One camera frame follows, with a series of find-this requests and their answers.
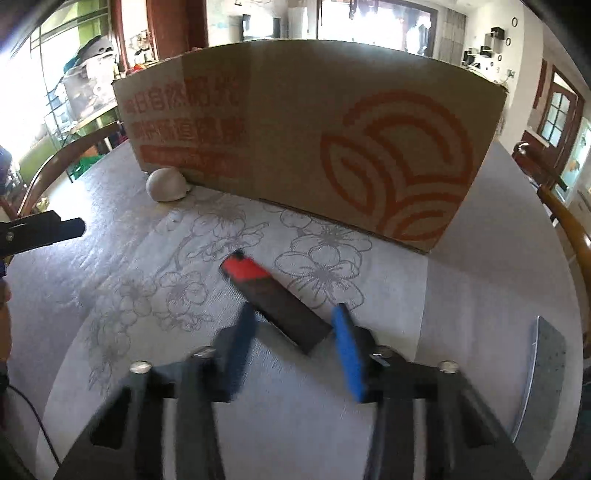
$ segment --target red and black marker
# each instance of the red and black marker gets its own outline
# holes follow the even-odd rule
[[[332,327],[291,294],[252,258],[236,250],[220,265],[222,274],[255,308],[304,353],[320,343]]]

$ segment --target black cable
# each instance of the black cable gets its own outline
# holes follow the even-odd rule
[[[13,390],[13,392],[17,393],[18,395],[20,395],[22,397],[22,399],[25,402],[27,402],[29,407],[31,407],[31,410],[33,411],[35,418],[37,419],[37,422],[39,423],[39,427],[41,428],[41,431],[43,432],[43,436],[45,437],[45,440],[47,441],[47,445],[48,445],[49,449],[51,450],[51,454],[53,455],[53,459],[56,461],[57,466],[61,467],[61,462],[57,456],[56,450],[55,450],[55,448],[53,448],[53,444],[51,443],[51,440],[49,439],[49,435],[47,434],[47,431],[45,430],[45,427],[43,426],[43,422],[41,421],[41,417],[39,416],[39,414],[35,410],[35,407],[33,407],[33,404],[31,403],[31,401],[17,387],[13,387],[12,385],[9,384],[8,388]]]

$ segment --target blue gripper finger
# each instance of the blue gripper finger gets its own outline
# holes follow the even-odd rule
[[[344,303],[333,309],[332,325],[336,332],[336,346],[351,394],[358,402],[368,398],[368,371],[372,360],[369,355],[376,343],[371,332],[355,326]]]
[[[217,365],[221,370],[220,387],[232,398],[242,386],[246,359],[256,334],[256,311],[251,303],[244,303],[236,323],[222,329],[214,340]]]

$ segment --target floral pattern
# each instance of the floral pattern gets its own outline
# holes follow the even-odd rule
[[[333,247],[313,248],[308,254],[286,252],[275,259],[275,267],[294,277],[287,288],[311,309],[322,307],[326,300],[333,305],[346,303],[350,309],[364,301],[360,289],[351,282],[359,269],[353,262],[341,260]]]
[[[180,270],[195,262],[220,261],[234,250],[258,245],[268,222],[249,226],[245,199],[219,194],[197,202],[191,232],[174,251],[172,261]]]
[[[350,309],[364,303],[352,280],[359,275],[362,253],[372,248],[369,236],[287,209],[266,206],[265,210],[280,213],[281,223],[297,234],[291,250],[274,262],[275,268],[293,278],[287,286],[292,293],[312,309],[327,300],[332,305],[346,303]]]
[[[115,364],[129,351],[131,338],[127,329],[136,318],[125,314],[112,297],[100,297],[93,311],[86,344],[93,357],[88,386],[95,384],[102,393],[108,391]]]
[[[137,319],[150,315],[150,297],[156,293],[156,289],[156,283],[151,279],[144,280],[140,270],[132,270],[125,275],[117,289],[124,316]]]
[[[253,211],[257,222],[249,221],[248,212]],[[98,386],[104,393],[117,366],[133,360],[127,358],[132,329],[154,322],[164,333],[193,333],[212,325],[207,305],[216,286],[208,287],[206,281],[220,280],[205,272],[212,270],[211,262],[236,249],[248,254],[264,239],[271,220],[280,223],[279,241],[285,242],[282,253],[275,254],[274,268],[287,276],[290,291],[312,309],[339,302],[354,309],[364,303],[355,281],[364,253],[372,248],[367,235],[278,206],[194,188],[154,228],[161,248],[169,239],[178,242],[169,260],[154,275],[123,264],[117,283],[99,295],[86,339],[92,368],[89,388]],[[171,235],[181,225],[186,233],[178,240],[180,236]]]
[[[158,283],[165,298],[165,309],[155,313],[162,330],[179,327],[193,332],[199,330],[202,323],[213,321],[207,314],[196,313],[207,300],[207,289],[199,272],[167,272]]]

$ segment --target curtain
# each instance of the curtain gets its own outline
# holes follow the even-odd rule
[[[446,8],[442,17],[442,35],[437,59],[459,66],[464,50],[466,16]]]

